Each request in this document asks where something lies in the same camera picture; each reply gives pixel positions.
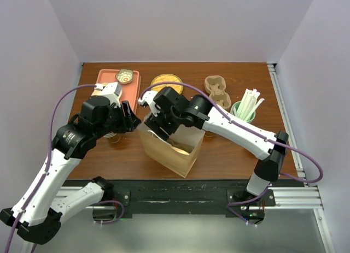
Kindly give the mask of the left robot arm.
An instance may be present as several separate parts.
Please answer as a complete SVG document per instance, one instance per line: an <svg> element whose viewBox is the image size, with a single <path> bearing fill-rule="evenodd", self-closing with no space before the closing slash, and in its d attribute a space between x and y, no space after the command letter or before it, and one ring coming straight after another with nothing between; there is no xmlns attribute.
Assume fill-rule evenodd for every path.
<svg viewBox="0 0 350 253"><path fill-rule="evenodd" d="M54 198L98 139L108 133L132 132L140 123L128 101L117 104L105 96L92 96L84 101L80 113L57 130L46 161L24 196L12 208L1 210L1 221L14 226L23 240L43 245L85 207L111 203L114 187L100 176L58 202Z"/></svg>

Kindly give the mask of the brown paper bag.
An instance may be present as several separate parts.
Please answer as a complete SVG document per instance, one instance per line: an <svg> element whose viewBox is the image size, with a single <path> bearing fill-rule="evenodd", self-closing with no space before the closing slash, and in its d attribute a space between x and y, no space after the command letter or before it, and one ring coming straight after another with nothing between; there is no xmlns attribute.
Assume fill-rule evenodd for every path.
<svg viewBox="0 0 350 253"><path fill-rule="evenodd" d="M169 139L191 145L194 148L191 154L183 155L174 151L167 141L158 137L144 122L137 127L137 132L145 153L183 178L186 178L197 160L205 134L203 130L196 127L180 125Z"/></svg>

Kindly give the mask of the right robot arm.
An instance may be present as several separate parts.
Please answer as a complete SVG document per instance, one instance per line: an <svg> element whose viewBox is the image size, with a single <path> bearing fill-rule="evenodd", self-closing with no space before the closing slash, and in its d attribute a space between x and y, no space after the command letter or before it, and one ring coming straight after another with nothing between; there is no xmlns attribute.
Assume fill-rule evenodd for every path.
<svg viewBox="0 0 350 253"><path fill-rule="evenodd" d="M138 104L150 108L144 124L165 143L180 128L189 127L218 134L252 153L258 162L243 193L247 204L257 205L269 184L277 180L285 157L280 145L288 140L286 133L262 130L229 114L206 95L188 100L170 87L164 92L146 92Z"/></svg>

